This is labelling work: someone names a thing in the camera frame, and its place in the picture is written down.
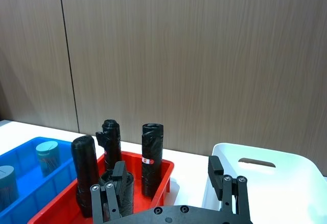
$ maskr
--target blue plastic crate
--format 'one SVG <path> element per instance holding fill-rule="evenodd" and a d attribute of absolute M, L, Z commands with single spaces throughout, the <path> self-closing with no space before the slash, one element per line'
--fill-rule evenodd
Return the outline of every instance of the blue plastic crate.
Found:
<path fill-rule="evenodd" d="M 46 141 L 58 143 L 61 165 L 44 177 L 35 148 Z M 1 224 L 27 223 L 76 178 L 71 143 L 56 139 L 34 138 L 0 155 L 0 166 L 3 165 L 15 168 L 19 198 L 0 212 Z"/>

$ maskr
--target white plastic basket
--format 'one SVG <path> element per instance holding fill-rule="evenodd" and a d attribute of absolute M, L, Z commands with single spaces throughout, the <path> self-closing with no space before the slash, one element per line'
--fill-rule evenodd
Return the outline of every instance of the white plastic basket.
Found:
<path fill-rule="evenodd" d="M 286 152 L 228 143 L 215 145 L 213 155 L 219 157 L 224 174 L 248 179 L 254 224 L 327 224 L 327 182 L 310 160 Z M 264 161 L 275 167 L 263 166 L 261 162 L 243 163 L 240 159 Z M 220 209 L 209 179 L 202 207 Z"/>

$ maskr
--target brown wall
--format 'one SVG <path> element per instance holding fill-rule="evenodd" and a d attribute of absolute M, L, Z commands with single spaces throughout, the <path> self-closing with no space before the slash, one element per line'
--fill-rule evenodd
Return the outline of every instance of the brown wall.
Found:
<path fill-rule="evenodd" d="M 0 117 L 78 130 L 60 0 L 0 0 Z"/>

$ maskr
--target green lid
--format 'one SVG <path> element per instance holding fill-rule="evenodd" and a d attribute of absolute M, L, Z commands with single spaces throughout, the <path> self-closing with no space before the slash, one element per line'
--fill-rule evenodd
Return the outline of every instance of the green lid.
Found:
<path fill-rule="evenodd" d="M 37 154 L 39 155 L 49 155 L 53 154 L 58 150 L 58 142 L 56 141 L 47 141 L 43 142 L 36 147 Z"/>
<path fill-rule="evenodd" d="M 0 166 L 0 188 L 16 185 L 15 169 L 12 166 Z"/>

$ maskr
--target white table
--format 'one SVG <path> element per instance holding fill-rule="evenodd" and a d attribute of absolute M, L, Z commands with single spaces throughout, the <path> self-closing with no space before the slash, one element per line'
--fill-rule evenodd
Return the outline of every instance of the white table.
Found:
<path fill-rule="evenodd" d="M 80 136 L 83 134 L 3 120 L 0 121 L 0 155 L 35 137 L 73 141 Z M 104 150 L 95 144 L 99 158 Z M 121 142 L 121 147 L 122 151 L 142 153 L 139 144 Z M 207 180 L 208 157 L 164 149 L 162 158 L 175 164 L 171 174 L 170 193 L 167 195 L 165 205 L 201 207 Z"/>

